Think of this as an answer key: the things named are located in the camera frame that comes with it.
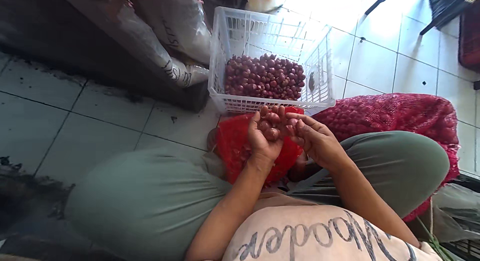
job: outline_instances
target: red basket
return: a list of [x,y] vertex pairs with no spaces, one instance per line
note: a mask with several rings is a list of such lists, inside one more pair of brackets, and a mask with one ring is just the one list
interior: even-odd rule
[[475,3],[460,16],[459,63],[480,72],[480,3]]

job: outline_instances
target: chair leg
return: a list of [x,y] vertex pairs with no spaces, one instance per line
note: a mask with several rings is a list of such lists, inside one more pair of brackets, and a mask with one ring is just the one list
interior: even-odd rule
[[379,4],[381,4],[384,1],[386,0],[377,0],[372,6],[370,6],[370,8],[368,8],[368,10],[365,12],[365,15],[368,15],[369,13],[371,13]]
[[425,27],[422,31],[420,31],[420,35],[424,35],[427,31],[429,31],[431,28],[433,28],[435,25],[438,25],[442,22],[444,22],[444,19],[453,11],[456,9],[457,6],[459,6],[462,2],[465,0],[454,0],[449,6],[447,6],[440,14],[438,14],[430,24]]

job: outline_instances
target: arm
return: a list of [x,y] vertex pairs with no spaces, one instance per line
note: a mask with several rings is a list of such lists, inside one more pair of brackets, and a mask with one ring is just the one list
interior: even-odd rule
[[[274,107],[272,111],[285,114],[284,107],[280,110]],[[268,107],[264,106],[262,116],[267,112]],[[187,251],[186,261],[222,259],[235,231],[252,214],[265,179],[283,146],[282,138],[275,142],[267,141],[257,129],[260,117],[259,112],[255,113],[249,125],[251,157],[231,191],[213,208],[198,230]]]
[[420,247],[410,229],[375,192],[327,126],[305,115],[287,113],[286,117],[299,119],[297,136],[292,137],[292,140],[302,146],[318,165],[328,169],[346,209],[362,216],[384,232]]

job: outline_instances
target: hand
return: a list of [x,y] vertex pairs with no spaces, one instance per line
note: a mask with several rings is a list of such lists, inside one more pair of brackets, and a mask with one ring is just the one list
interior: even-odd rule
[[[282,118],[285,116],[285,107],[274,106],[272,108],[272,112],[277,113],[280,118]],[[268,141],[263,136],[261,130],[257,129],[260,118],[264,117],[267,113],[268,107],[264,105],[261,111],[257,111],[253,118],[251,118],[252,120],[248,126],[248,140],[250,141],[250,145],[252,147],[251,158],[267,161],[269,164],[273,164],[282,150],[283,138],[281,136],[279,139],[277,139],[277,141]]]
[[298,119],[296,136],[290,137],[321,167],[336,172],[353,163],[333,133],[322,123],[306,115],[286,113],[286,119]]

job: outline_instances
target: person's left hand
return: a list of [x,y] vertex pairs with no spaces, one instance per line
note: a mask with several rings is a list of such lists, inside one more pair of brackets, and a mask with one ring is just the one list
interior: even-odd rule
[[[274,106],[272,112],[277,113],[280,118],[283,118],[285,116],[285,107]],[[264,105],[261,111],[257,111],[251,118],[248,127],[248,140],[252,147],[252,157],[267,160],[269,163],[273,164],[282,150],[283,137],[280,136],[277,141],[268,141],[265,136],[263,136],[261,130],[257,129],[260,118],[264,117],[267,113],[268,107]]]

